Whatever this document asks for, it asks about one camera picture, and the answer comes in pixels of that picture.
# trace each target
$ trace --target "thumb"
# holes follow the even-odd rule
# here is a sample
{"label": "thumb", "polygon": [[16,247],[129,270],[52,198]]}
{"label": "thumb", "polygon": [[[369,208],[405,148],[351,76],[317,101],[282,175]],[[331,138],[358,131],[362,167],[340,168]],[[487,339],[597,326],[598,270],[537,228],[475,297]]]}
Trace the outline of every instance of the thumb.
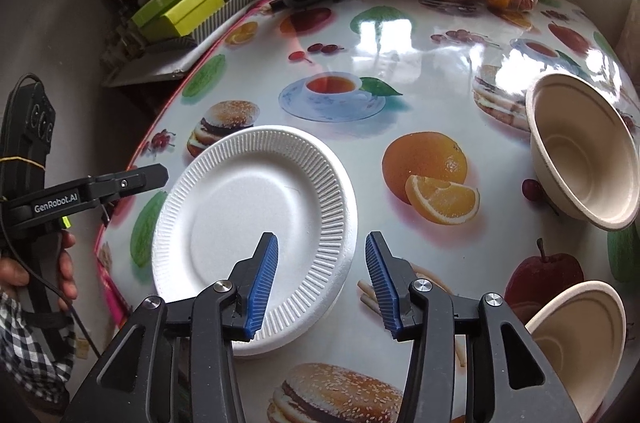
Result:
{"label": "thumb", "polygon": [[0,259],[0,281],[12,286],[26,286],[29,283],[29,274],[14,259]]}

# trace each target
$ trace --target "fruit print tablecloth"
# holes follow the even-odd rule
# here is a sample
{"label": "fruit print tablecloth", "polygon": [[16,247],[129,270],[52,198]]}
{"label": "fruit print tablecloth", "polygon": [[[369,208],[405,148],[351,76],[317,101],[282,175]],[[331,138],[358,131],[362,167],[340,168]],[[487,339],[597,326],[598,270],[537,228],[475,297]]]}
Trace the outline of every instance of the fruit print tablecloth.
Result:
{"label": "fruit print tablecloth", "polygon": [[[275,14],[267,4],[212,47],[134,155],[131,165],[161,163],[170,179],[165,190],[121,202],[101,231],[105,282],[133,306],[153,294],[153,227],[193,157],[252,124],[290,125],[327,143],[350,174],[358,244],[329,316],[266,358],[239,362],[247,421],[266,420],[273,389],[303,362],[404,387],[411,345],[392,341],[367,296],[364,240],[372,230],[417,273],[466,297],[506,295],[523,321],[578,281],[613,284],[629,325],[612,398],[640,358],[638,232],[607,235],[557,215],[531,200],[540,194],[526,181],[535,175],[524,93],[542,70],[593,83],[638,142],[638,96],[583,11],[566,0],[541,0],[526,14],[447,0],[333,0]],[[212,227],[213,237],[217,229],[228,228]],[[464,412],[460,357],[454,416]]]}

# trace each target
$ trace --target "black cable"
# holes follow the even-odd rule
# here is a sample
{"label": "black cable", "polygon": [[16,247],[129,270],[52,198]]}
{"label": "black cable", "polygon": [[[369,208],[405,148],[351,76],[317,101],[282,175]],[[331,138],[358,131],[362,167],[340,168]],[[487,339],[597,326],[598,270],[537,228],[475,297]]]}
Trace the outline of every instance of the black cable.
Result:
{"label": "black cable", "polygon": [[[8,146],[8,142],[9,142],[9,133],[10,133],[15,96],[17,95],[18,89],[20,88],[24,80],[27,80],[27,79],[33,80],[36,83],[42,83],[41,80],[35,74],[28,72],[27,74],[24,74],[23,76],[21,76],[18,82],[15,84],[14,90],[12,91],[12,94],[11,94],[11,98],[9,99],[6,105],[6,110],[4,111],[4,117],[8,123],[4,126],[4,139],[2,140],[2,152],[3,152],[2,157],[8,156],[6,154],[6,147]],[[4,164],[2,164],[0,166],[0,186],[2,185],[2,183],[4,183],[4,168],[5,168]],[[69,312],[71,313],[71,316],[73,316],[74,320],[76,321],[76,324],[78,324],[78,327],[80,327],[80,330],[82,331],[82,334],[84,335],[86,341],[89,342],[89,346],[91,346],[93,352],[95,353],[95,356],[100,358],[100,351],[98,351],[98,348],[95,346],[94,340],[92,340],[91,336],[89,336],[89,332],[84,327],[84,324],[82,323],[82,320],[80,319],[80,316],[76,311],[76,308],[73,307],[71,300],[69,300],[69,298],[62,291],[60,291],[60,289],[58,289],[49,281],[47,281],[46,279],[38,275],[36,272],[34,272],[34,270],[31,269],[27,265],[27,263],[20,257],[20,255],[18,255],[18,252],[16,251],[14,245],[9,239],[9,235],[7,233],[6,227],[4,226],[3,212],[4,212],[4,208],[0,208],[0,229],[2,230],[2,235],[4,236],[6,244],[9,250],[11,251],[13,258],[17,260],[17,262],[27,271],[27,273],[31,277],[33,277],[38,282],[40,282],[49,291],[57,295],[66,304]]]}

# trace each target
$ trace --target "white paper plate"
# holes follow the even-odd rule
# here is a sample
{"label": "white paper plate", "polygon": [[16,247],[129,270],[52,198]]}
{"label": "white paper plate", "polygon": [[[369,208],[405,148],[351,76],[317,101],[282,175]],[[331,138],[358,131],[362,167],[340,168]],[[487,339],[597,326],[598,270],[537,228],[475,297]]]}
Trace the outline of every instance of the white paper plate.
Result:
{"label": "white paper plate", "polygon": [[351,181],[333,152],[302,130],[242,130],[207,148],[164,202],[152,250],[158,294],[198,295],[250,257],[264,231],[278,238],[278,269],[262,329],[234,342],[239,356],[272,351],[331,307],[356,244]]}

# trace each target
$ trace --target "human hand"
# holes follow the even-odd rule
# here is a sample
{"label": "human hand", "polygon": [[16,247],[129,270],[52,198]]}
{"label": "human hand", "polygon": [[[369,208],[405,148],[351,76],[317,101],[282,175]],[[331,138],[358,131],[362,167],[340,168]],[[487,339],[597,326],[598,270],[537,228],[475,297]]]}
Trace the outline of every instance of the human hand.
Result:
{"label": "human hand", "polygon": [[[62,252],[60,252],[60,280],[58,287],[66,295],[69,300],[78,298],[78,288],[74,281],[74,263],[66,249],[72,247],[76,243],[76,237],[68,231],[62,232]],[[27,271],[18,264],[14,259],[4,257],[0,259],[0,289],[5,291],[11,298],[16,299],[17,293],[15,288],[24,287],[29,283],[30,276]],[[62,299],[58,299],[58,305],[63,311],[68,310],[66,303]]]}

